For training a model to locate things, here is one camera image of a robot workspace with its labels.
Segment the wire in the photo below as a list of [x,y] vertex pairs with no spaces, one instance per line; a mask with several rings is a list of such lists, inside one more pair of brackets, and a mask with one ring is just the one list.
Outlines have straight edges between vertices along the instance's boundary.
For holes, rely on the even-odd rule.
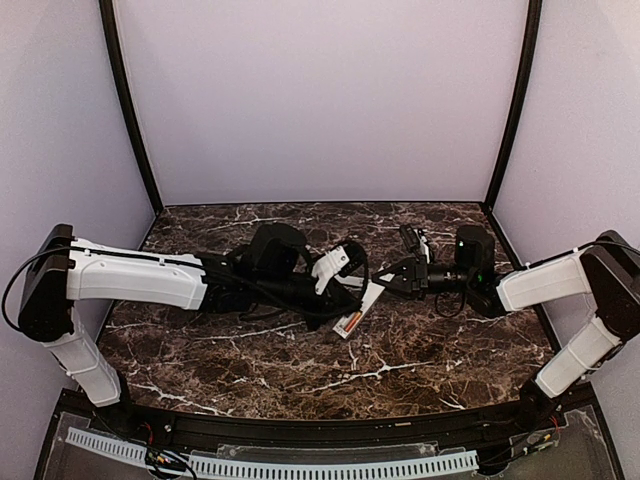
[[[558,425],[558,421],[556,420],[556,418],[551,415],[549,417],[549,419],[551,420],[551,422],[555,425],[556,428],[556,432],[558,432],[559,434],[559,425]],[[538,429],[540,429],[540,427],[542,426],[542,424],[545,422],[545,420],[541,420],[535,427],[533,427],[533,429],[531,429],[524,437],[522,437],[520,440],[518,440],[517,442],[513,443],[512,445],[509,445],[507,448],[505,448],[504,450],[502,450],[500,453],[497,453],[496,455],[494,455],[493,457],[480,462],[479,465],[481,467],[499,467],[502,465],[508,465],[509,463],[524,457],[525,455],[528,455],[532,449],[535,449],[537,446],[543,444],[544,442],[548,441],[549,438],[547,435],[543,435],[542,437],[540,437],[536,442],[534,442],[533,444],[531,444],[530,446],[526,447],[522,452],[504,460],[501,462],[495,462],[495,463],[491,463],[493,460],[495,460],[496,458],[500,458],[502,455],[504,455],[505,453],[508,453],[509,451],[513,450],[514,448],[522,445],[524,442],[526,442],[529,437],[531,435],[533,435]]]
[[550,262],[552,260],[557,260],[557,259],[562,258],[562,257],[566,257],[567,255],[571,255],[576,250],[577,251],[581,251],[581,250],[584,250],[586,248],[593,247],[593,246],[596,246],[596,245],[602,245],[602,246],[610,245],[610,246],[614,246],[614,247],[619,247],[619,248],[622,248],[623,250],[627,250],[627,251],[629,251],[631,253],[634,253],[634,254],[636,254],[637,256],[640,257],[640,250],[638,250],[637,248],[633,248],[632,246],[627,245],[625,243],[614,242],[614,241],[611,241],[611,240],[594,240],[593,242],[587,242],[584,245],[580,245],[575,250],[567,250],[565,252],[558,253],[557,255],[553,255],[553,256],[545,258],[543,260],[538,260],[537,262],[531,263],[529,265],[523,265],[522,267],[516,268],[516,270],[529,270],[531,268],[539,267],[540,265],[542,265],[544,263]]
[[[340,315],[346,315],[348,313],[352,313],[353,311],[357,310],[360,308],[361,304],[362,304],[362,299],[364,298],[364,294],[367,290],[367,285],[369,282],[369,262],[368,262],[368,258],[367,258],[367,254],[364,250],[364,248],[362,248],[361,245],[353,242],[354,245],[357,245],[357,247],[360,249],[361,254],[362,254],[362,258],[363,258],[363,264],[362,267],[364,269],[364,273],[363,273],[363,283],[362,283],[362,287],[361,290],[359,292],[359,295],[357,297],[356,300],[354,300],[354,302],[350,305],[347,305],[345,307],[342,308],[338,308],[335,309],[332,312],[324,312],[324,313],[317,313],[317,312],[311,312],[308,311],[304,308],[298,307],[296,305],[293,304],[289,304],[283,300],[281,300],[280,298],[278,298],[276,295],[272,294],[271,292],[269,292],[267,289],[257,285],[256,283],[252,282],[251,280],[247,280],[246,278],[243,278],[239,275],[235,275],[232,273],[227,273],[227,272],[221,272],[218,270],[214,270],[210,267],[204,266],[204,265],[200,265],[197,263],[193,263],[193,262],[186,262],[183,260],[177,260],[174,258],[163,258],[164,263],[165,264],[171,264],[171,265],[177,265],[177,266],[183,266],[183,267],[190,267],[190,268],[196,268],[199,270],[203,270],[205,273],[207,273],[208,275],[211,275],[212,277],[221,277],[221,278],[225,278],[231,281],[234,281],[236,283],[242,284],[246,287],[249,287],[251,289],[253,289],[254,291],[257,291],[259,293],[261,293],[264,297],[266,297],[267,299],[271,300],[276,307],[279,307],[281,309],[284,310],[289,310],[295,313],[298,313],[304,317],[310,317],[310,318],[316,318],[316,319],[331,319]],[[91,254],[97,254],[97,255],[106,255],[106,256],[110,256],[110,257],[119,257],[119,258],[131,258],[131,259],[135,259],[135,260],[148,260],[148,261],[152,261],[152,262],[158,262],[160,260],[160,257],[155,257],[155,256],[151,256],[151,255],[144,255],[144,254],[138,254],[138,253],[126,253],[126,252],[112,252],[112,251],[108,251],[108,250],[99,250],[99,249],[90,249],[90,248],[82,248],[82,247],[77,247],[77,246],[63,246],[63,247],[54,247],[54,248],[50,248],[47,250],[44,250],[42,252],[39,252],[35,255],[33,255],[32,257],[29,257],[29,259],[27,259],[19,268],[18,270],[16,270],[16,272],[13,274],[13,276],[11,277],[11,279],[9,280],[9,283],[7,284],[7,287],[4,290],[4,293],[2,295],[2,305],[1,305],[1,310],[2,310],[2,317],[4,319],[4,321],[7,323],[7,325],[9,325],[9,327],[11,327],[13,330],[17,331],[17,332],[22,332],[22,329],[16,325],[15,323],[13,323],[10,319],[9,319],[9,315],[7,313],[7,308],[6,308],[6,304],[7,304],[7,299],[9,297],[9,293],[11,292],[11,289],[14,285],[14,283],[16,282],[16,280],[18,279],[18,277],[20,276],[20,274],[24,271],[24,269],[26,269],[29,265],[31,265],[33,262],[35,262],[36,260],[43,258],[43,257],[47,257],[50,256],[54,253],[57,252],[63,252],[63,251],[76,251],[76,252],[89,252]]]
[[[188,471],[191,474],[191,477],[193,478],[193,480],[198,480],[198,475],[196,474],[196,472],[193,470],[193,468],[185,461],[184,458],[180,457],[178,454],[173,453],[169,450],[164,450],[161,448],[156,448],[156,447],[152,447],[150,445],[150,443],[145,443],[139,440],[136,440],[134,438],[127,438],[124,435],[119,434],[118,432],[116,432],[113,428],[111,428],[111,426],[105,421],[104,418],[102,418],[102,416],[98,415],[98,412],[94,411],[93,412],[93,416],[95,418],[97,418],[98,420],[100,420],[100,423],[102,423],[102,425],[104,426],[104,428],[107,429],[107,431],[109,433],[111,433],[112,435],[115,435],[116,437],[118,437],[120,440],[122,440],[123,442],[127,442],[127,443],[135,443],[138,445],[142,445],[144,447],[146,447],[148,450],[150,450],[151,452],[155,453],[156,455],[163,455],[165,457],[168,457],[172,460],[175,460],[176,463],[178,463],[178,465],[180,465],[181,467],[184,467],[186,471]],[[150,432],[150,438],[153,438],[153,431],[151,430],[151,426],[145,422],[145,424],[143,424],[143,426],[148,427],[149,432]],[[154,466],[154,470],[159,473],[160,477],[162,477],[162,474],[159,470],[157,466]]]
[[253,309],[251,309],[250,312],[238,314],[238,320],[240,320],[241,322],[257,322],[258,320],[269,320],[271,318],[279,317],[280,315],[286,312],[286,310],[279,308],[278,310],[274,310],[273,312],[261,313],[259,315],[252,315],[253,312],[255,311],[256,311],[256,308],[254,307]]
[[516,459],[516,458],[515,458],[515,456],[514,456],[514,457],[511,457],[511,458],[509,458],[509,459],[507,459],[507,460],[505,460],[504,462],[498,462],[498,463],[494,463],[494,464],[490,463],[490,462],[492,462],[493,460],[495,460],[496,458],[500,458],[500,457],[501,457],[502,455],[504,455],[505,453],[510,452],[512,449],[514,449],[514,448],[516,448],[516,447],[518,447],[518,446],[522,445],[524,442],[526,442],[526,441],[529,439],[529,437],[530,437],[531,435],[533,435],[533,434],[538,430],[538,428],[540,428],[540,426],[541,426],[543,423],[544,423],[544,420],[542,420],[541,422],[539,422],[535,427],[533,427],[529,432],[527,432],[527,434],[526,434],[524,437],[522,437],[520,440],[518,440],[518,441],[516,441],[515,443],[513,443],[513,444],[509,445],[507,448],[505,448],[504,450],[502,450],[500,453],[497,453],[497,454],[496,454],[496,455],[494,455],[493,457],[491,457],[491,458],[489,458],[489,459],[487,459],[487,460],[485,460],[485,461],[483,461],[483,462],[480,462],[480,464],[479,464],[479,465],[480,465],[480,466],[482,466],[482,467],[495,467],[495,466],[498,466],[498,465],[504,465],[504,464],[507,464],[507,463],[512,462],[513,460],[515,460],[515,459]]
[[458,310],[456,310],[454,313],[444,313],[440,310],[440,297],[443,295],[443,293],[438,293],[435,298],[433,299],[433,308],[435,309],[436,313],[438,315],[440,315],[441,317],[444,318],[453,318],[453,317],[457,317],[458,315],[460,315],[462,313],[462,311],[464,310],[464,307],[467,306],[467,293],[466,292],[462,292],[461,295],[461,300],[460,300],[460,305],[458,306]]
[[9,315],[7,314],[7,298],[9,297],[9,292],[11,292],[11,289],[13,288],[13,284],[16,283],[16,280],[18,279],[22,271],[36,260],[39,260],[43,257],[48,257],[53,253],[68,251],[72,248],[73,247],[54,247],[43,252],[39,252],[32,257],[29,257],[29,259],[27,259],[22,265],[20,265],[20,268],[18,268],[18,270],[16,270],[15,273],[11,276],[11,279],[9,279],[9,283],[7,283],[7,287],[4,289],[4,293],[2,294],[2,318],[4,318],[4,321],[7,323],[7,325],[13,328],[16,332],[22,332],[22,329],[11,320],[9,320]]

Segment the marble surface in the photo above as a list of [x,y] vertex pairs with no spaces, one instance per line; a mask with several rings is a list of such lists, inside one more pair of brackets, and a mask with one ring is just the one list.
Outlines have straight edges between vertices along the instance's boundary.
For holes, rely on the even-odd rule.
[[[447,262],[458,226],[489,228],[471,203],[169,207],[144,250],[226,253],[275,221],[303,231],[315,253],[355,238],[372,271],[407,256],[401,224],[424,228],[438,260]],[[499,271],[509,269],[500,246],[496,261]],[[467,307],[442,318],[433,297],[383,294],[348,341],[333,323],[308,332],[295,314],[243,322],[235,314],[119,302],[100,349],[139,404],[272,419],[384,418],[506,402],[552,355],[532,310],[488,320]]]

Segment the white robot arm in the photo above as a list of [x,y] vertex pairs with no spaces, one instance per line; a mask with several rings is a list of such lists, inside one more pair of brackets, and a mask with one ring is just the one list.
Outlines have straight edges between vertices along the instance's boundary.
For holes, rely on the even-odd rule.
[[[307,260],[305,273],[294,272],[299,254]],[[76,239],[71,226],[58,225],[38,256],[27,270],[14,328],[42,343],[96,407],[119,404],[126,384],[87,334],[76,300],[153,302],[218,313],[245,312],[256,303],[291,305],[314,329],[360,308],[361,298],[334,277],[366,264],[361,247],[349,241],[312,260],[304,235],[283,224],[258,229],[237,256],[112,248]]]

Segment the purple wall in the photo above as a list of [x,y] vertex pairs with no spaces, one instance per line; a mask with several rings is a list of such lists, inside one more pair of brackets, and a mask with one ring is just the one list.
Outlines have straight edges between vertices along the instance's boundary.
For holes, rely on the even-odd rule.
[[167,204],[484,197],[526,0],[117,6]]
[[[496,215],[523,261],[618,230],[640,244],[640,4],[545,2]],[[561,340],[590,298],[547,305]],[[627,478],[640,479],[640,341],[593,376]]]
[[[137,247],[152,220],[113,85],[98,2],[0,2],[0,285],[56,223]],[[9,312],[17,313],[19,295]],[[83,305],[95,333],[104,303]],[[33,477],[66,377],[0,325],[0,478]]]

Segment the black cable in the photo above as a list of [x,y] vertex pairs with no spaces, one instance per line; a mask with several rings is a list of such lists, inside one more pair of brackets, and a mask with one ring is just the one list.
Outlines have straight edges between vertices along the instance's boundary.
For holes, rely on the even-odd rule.
[[587,242],[584,245],[580,245],[575,250],[572,249],[572,250],[567,250],[567,251],[562,252],[562,253],[558,253],[557,255],[553,255],[553,256],[545,258],[543,260],[538,260],[537,262],[531,263],[529,265],[523,265],[523,266],[521,266],[519,268],[516,268],[516,270],[529,270],[531,268],[539,267],[540,265],[542,265],[544,263],[550,262],[552,260],[557,260],[557,259],[562,258],[562,257],[566,257],[567,255],[571,255],[576,250],[577,251],[581,251],[581,250],[584,250],[585,248],[593,247],[593,246],[596,246],[596,245],[603,245],[603,246],[604,245],[611,245],[611,246],[614,246],[614,247],[619,247],[619,248],[622,248],[623,250],[627,250],[627,251],[629,251],[631,253],[634,253],[634,254],[636,254],[636,255],[638,255],[640,257],[640,250],[638,250],[637,248],[633,248],[630,245],[626,245],[626,244],[620,243],[620,242],[614,242],[614,241],[611,241],[611,240],[594,240],[593,242]]
[[542,424],[544,422],[545,422],[545,420],[541,421],[535,427],[533,427],[532,430],[530,430],[527,434],[525,434],[525,436],[522,437],[520,440],[518,440],[517,442],[513,443],[512,445],[509,445],[507,448],[502,450],[500,453],[494,455],[493,457],[491,457],[491,458],[489,458],[489,459],[487,459],[487,460],[485,460],[483,462],[478,463],[478,465],[480,465],[481,467],[495,467],[495,466],[504,465],[504,464],[512,462],[513,460],[516,460],[516,458],[515,458],[516,455],[514,455],[513,457],[506,459],[504,462],[498,462],[498,463],[493,463],[493,464],[490,463],[493,460],[495,460],[496,458],[500,458],[505,453],[510,452],[512,449],[514,449],[514,448],[522,445],[524,442],[526,442],[529,439],[529,437],[531,435],[533,435],[542,426]]
[[462,311],[464,310],[464,307],[467,306],[467,293],[466,292],[462,292],[462,293],[460,293],[461,300],[460,300],[460,306],[458,307],[458,310],[456,310],[454,313],[444,313],[444,312],[442,312],[440,310],[440,306],[439,306],[440,297],[442,295],[443,295],[443,293],[438,293],[438,294],[436,294],[435,298],[433,299],[433,308],[435,309],[436,313],[438,315],[440,315],[441,317],[444,317],[444,318],[457,317],[458,315],[460,315],[462,313]]
[[253,308],[250,312],[239,314],[238,320],[240,320],[241,322],[257,322],[259,320],[269,320],[271,318],[279,317],[286,312],[286,310],[280,308],[278,310],[274,310],[273,312],[263,313],[260,315],[252,315],[252,313],[255,311],[256,309]]
[[116,437],[118,437],[123,442],[135,443],[135,444],[138,444],[138,445],[142,445],[143,447],[145,447],[146,449],[150,450],[151,452],[154,452],[156,455],[163,455],[165,457],[171,458],[172,460],[175,460],[176,463],[178,463],[181,467],[184,467],[185,470],[188,471],[191,474],[191,476],[193,477],[193,480],[198,480],[198,475],[193,470],[193,468],[185,461],[184,458],[180,457],[178,454],[173,453],[173,452],[171,452],[169,450],[164,450],[164,449],[161,449],[161,448],[152,447],[148,443],[140,441],[140,440],[136,440],[134,438],[127,438],[124,435],[121,435],[118,432],[116,432],[113,428],[111,428],[111,426],[105,421],[105,419],[102,418],[100,415],[98,415],[98,413],[96,411],[93,412],[93,416],[95,418],[97,418],[98,420],[100,420],[100,423],[102,423],[104,428],[106,428],[109,433],[111,433],[112,435],[115,435]]
[[13,288],[13,284],[16,283],[16,280],[18,279],[22,271],[36,260],[39,260],[42,257],[48,257],[53,253],[68,251],[71,249],[72,247],[54,247],[43,252],[39,252],[32,257],[29,257],[29,259],[26,260],[22,265],[20,265],[20,268],[18,268],[18,270],[16,270],[15,273],[11,276],[9,283],[7,283],[7,287],[4,289],[4,293],[2,294],[2,318],[4,318],[4,321],[7,323],[7,325],[13,328],[16,332],[22,332],[22,329],[11,320],[9,320],[9,314],[7,313],[7,298],[9,297],[9,292],[11,292],[11,288]]

